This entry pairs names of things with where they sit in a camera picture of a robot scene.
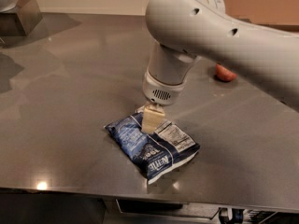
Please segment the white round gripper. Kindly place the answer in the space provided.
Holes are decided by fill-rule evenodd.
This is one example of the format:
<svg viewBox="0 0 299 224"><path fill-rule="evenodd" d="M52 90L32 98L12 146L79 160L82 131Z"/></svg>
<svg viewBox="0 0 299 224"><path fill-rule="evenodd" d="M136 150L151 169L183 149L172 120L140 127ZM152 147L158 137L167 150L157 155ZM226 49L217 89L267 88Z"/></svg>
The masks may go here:
<svg viewBox="0 0 299 224"><path fill-rule="evenodd" d="M167 85L155 79L149 71L144 75L143 93L152 103L145 103L136 112L143 113L142 132L154 133L165 117L162 105L172 105L183 91L184 83Z"/></svg>

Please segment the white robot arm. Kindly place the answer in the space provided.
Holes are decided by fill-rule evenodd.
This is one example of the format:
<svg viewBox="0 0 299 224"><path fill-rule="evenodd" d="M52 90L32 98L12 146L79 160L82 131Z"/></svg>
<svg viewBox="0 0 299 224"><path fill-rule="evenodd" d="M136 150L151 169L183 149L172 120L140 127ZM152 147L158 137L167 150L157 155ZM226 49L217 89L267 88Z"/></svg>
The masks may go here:
<svg viewBox="0 0 299 224"><path fill-rule="evenodd" d="M298 35L234 19L223 0L149 0L145 19L155 43L143 81L144 133L161 124L163 107L177 100L202 58L298 109Z"/></svg>

